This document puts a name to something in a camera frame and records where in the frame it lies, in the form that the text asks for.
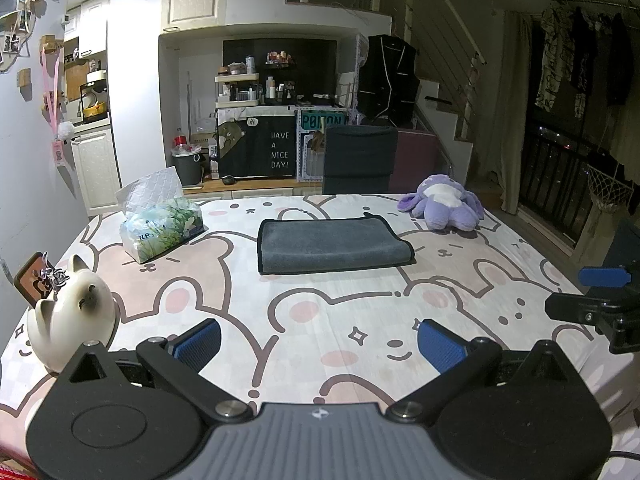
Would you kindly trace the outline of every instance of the white pom-pom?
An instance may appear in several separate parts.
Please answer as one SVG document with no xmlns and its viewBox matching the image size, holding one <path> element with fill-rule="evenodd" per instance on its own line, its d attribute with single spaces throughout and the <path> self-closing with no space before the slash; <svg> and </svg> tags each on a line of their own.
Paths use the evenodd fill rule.
<svg viewBox="0 0 640 480">
<path fill-rule="evenodd" d="M 58 139 L 67 140 L 71 138 L 76 130 L 74 124 L 70 121 L 62 121 L 58 125 Z"/>
</svg>

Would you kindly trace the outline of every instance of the pink lanyard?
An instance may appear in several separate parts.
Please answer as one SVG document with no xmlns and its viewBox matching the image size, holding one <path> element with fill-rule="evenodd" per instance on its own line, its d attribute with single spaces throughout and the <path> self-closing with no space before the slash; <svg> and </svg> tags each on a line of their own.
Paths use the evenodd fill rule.
<svg viewBox="0 0 640 480">
<path fill-rule="evenodd" d="M 47 57 L 44 52 L 44 46 L 42 47 L 40 59 L 42 60 L 42 78 L 44 79 L 44 91 L 47 100 L 47 106 L 49 107 L 49 123 L 51 125 L 51 131 L 53 132 L 53 139 L 58 138 L 58 69 L 60 68 L 60 50 L 56 51 L 56 68 L 54 69 L 53 81 L 54 91 L 53 96 L 49 89 L 49 74 L 47 73 Z"/>
</svg>

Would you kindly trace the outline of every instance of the tissue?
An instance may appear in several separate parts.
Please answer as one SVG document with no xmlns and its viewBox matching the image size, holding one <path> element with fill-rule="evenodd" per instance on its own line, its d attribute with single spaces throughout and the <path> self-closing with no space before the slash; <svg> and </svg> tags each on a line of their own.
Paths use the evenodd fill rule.
<svg viewBox="0 0 640 480">
<path fill-rule="evenodd" d="M 182 195 L 173 166 L 123 187 L 116 199 L 127 218 L 122 245 L 139 264 L 204 231 L 200 206 Z"/>
</svg>

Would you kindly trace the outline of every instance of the white plush belly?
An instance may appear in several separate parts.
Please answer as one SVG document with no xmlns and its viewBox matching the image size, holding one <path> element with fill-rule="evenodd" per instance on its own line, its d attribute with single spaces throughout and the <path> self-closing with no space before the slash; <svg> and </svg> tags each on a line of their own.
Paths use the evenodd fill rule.
<svg viewBox="0 0 640 480">
<path fill-rule="evenodd" d="M 462 200 L 460 200 L 462 193 L 447 184 L 434 184 L 424 194 L 448 207 L 460 207 L 462 205 Z"/>
</svg>

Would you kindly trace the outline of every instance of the trash can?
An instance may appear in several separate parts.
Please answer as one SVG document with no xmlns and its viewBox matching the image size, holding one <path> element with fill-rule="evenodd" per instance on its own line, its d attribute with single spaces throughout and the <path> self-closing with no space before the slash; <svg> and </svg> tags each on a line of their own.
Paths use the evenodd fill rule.
<svg viewBox="0 0 640 480">
<path fill-rule="evenodd" d="M 183 186 L 197 186 L 202 181 L 202 153 L 172 153 L 175 171 Z"/>
</svg>

